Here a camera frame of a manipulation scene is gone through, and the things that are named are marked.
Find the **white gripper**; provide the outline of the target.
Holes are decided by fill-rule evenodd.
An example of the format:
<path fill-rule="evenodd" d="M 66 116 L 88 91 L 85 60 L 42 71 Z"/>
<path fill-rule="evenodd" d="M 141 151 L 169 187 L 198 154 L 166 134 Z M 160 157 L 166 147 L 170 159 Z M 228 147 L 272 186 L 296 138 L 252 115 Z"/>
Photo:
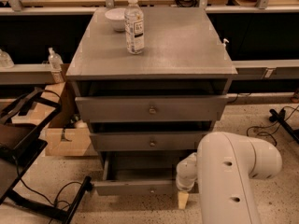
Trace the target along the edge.
<path fill-rule="evenodd" d="M 178 192 L 178 208 L 185 209 L 189 199 L 187 191 L 192 190 L 197 180 L 197 153 L 193 152 L 187 158 L 180 161 L 176 172 L 176 185 L 180 190 Z"/>

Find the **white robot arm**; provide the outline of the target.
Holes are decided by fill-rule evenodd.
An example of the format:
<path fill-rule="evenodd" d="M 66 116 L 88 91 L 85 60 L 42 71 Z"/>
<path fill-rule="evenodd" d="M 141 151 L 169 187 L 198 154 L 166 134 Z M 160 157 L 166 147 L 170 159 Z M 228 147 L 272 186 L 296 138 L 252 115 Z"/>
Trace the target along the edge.
<path fill-rule="evenodd" d="M 269 179 L 282 168 L 272 144 L 244 135 L 214 132 L 177 165 L 178 207 L 197 185 L 203 224 L 262 224 L 251 179 Z"/>

